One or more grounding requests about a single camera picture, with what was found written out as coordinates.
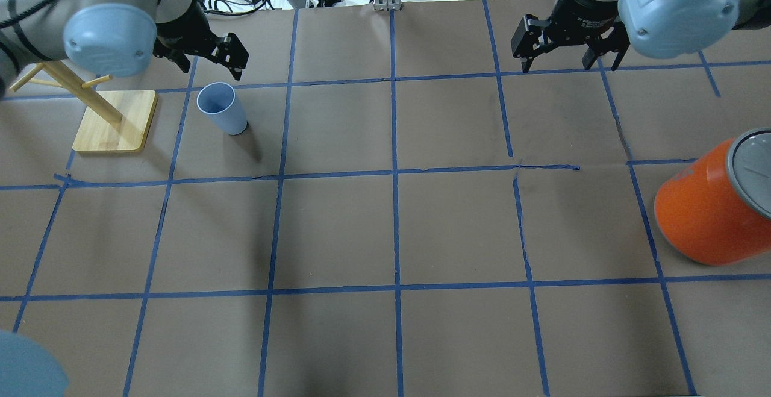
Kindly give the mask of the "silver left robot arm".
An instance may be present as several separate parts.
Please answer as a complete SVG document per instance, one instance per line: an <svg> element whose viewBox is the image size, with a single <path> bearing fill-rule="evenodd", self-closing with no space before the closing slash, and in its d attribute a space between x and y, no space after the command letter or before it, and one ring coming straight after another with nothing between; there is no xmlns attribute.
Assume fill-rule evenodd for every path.
<svg viewBox="0 0 771 397"><path fill-rule="evenodd" d="M202 0L2 0L2 94L31 64L69 60L127 78L154 57L184 73L202 57L242 77L249 54L236 34L210 29Z"/></svg>

